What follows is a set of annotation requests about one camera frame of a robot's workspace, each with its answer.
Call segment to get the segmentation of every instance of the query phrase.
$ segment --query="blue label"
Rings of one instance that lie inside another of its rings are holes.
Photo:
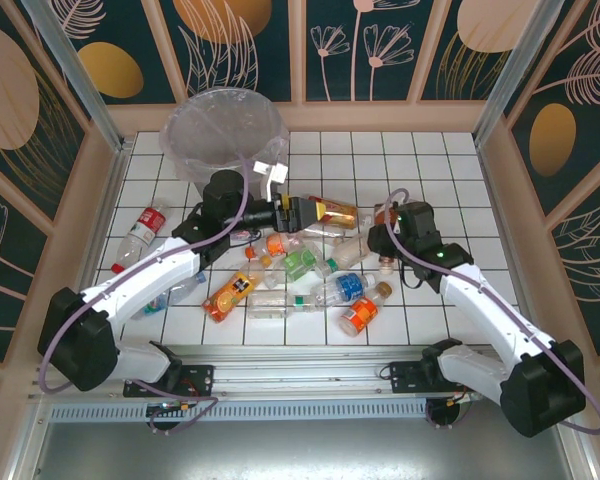
[[[336,278],[336,282],[344,291],[345,300],[356,300],[364,295],[364,287],[356,273],[348,273],[342,277]]]

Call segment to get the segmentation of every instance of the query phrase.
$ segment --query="orange juice bottle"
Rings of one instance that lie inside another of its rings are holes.
[[[231,279],[202,304],[216,323],[222,322],[240,301],[264,280],[264,272],[271,265],[271,258],[261,257],[245,263]]]

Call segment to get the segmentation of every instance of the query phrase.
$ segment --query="orange label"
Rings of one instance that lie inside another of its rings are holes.
[[[351,305],[349,310],[342,316],[349,320],[356,327],[358,333],[360,333],[377,314],[378,307],[376,307],[375,303],[364,297]]]
[[[280,237],[279,233],[274,233],[273,235],[269,235],[267,237],[267,250],[269,250],[269,255],[272,257],[276,257],[285,253],[284,245],[282,244],[282,238]]]
[[[205,300],[202,306],[216,322],[221,322],[254,288],[253,282],[242,272],[238,272],[213,296]]]

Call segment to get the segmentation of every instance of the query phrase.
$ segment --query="white tiled floor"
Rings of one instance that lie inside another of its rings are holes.
[[[470,250],[485,277],[509,302],[517,304],[469,134],[293,132],[289,164],[291,195],[315,194],[355,201],[361,214],[371,214],[372,207],[383,202],[390,190],[407,188],[412,198],[435,207],[436,223],[444,241]],[[200,201],[192,185],[177,180],[173,164],[160,152],[158,135],[141,133],[101,255],[98,283],[113,276],[109,267],[122,237],[142,209],[157,198],[173,207],[159,237],[168,236]],[[323,250],[328,255],[331,249],[323,246]],[[456,307],[443,304],[440,295],[427,285],[415,290],[401,285],[397,272],[379,276],[394,293],[369,328],[353,339],[337,326],[345,306],[326,313],[294,313],[286,319],[254,320],[246,318],[245,308],[240,305],[224,322],[216,324],[200,305],[244,261],[242,249],[230,250],[205,272],[206,284],[166,312],[130,320],[123,338],[157,340],[167,345],[427,345],[451,335],[467,343],[485,342]],[[373,255],[352,271],[377,273],[378,268],[377,256]],[[411,271],[405,277],[408,285],[417,285]],[[283,287],[291,293],[306,294],[319,282],[314,273],[309,273]]]

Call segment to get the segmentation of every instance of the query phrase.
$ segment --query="transparent plastic bin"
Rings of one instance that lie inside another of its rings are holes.
[[[286,164],[288,145],[289,131],[273,103],[241,88],[213,88],[191,97],[160,132],[160,146],[177,177],[193,183],[200,195],[218,170],[242,173],[240,152],[250,168],[249,191],[261,198],[262,176],[252,171],[253,163]]]

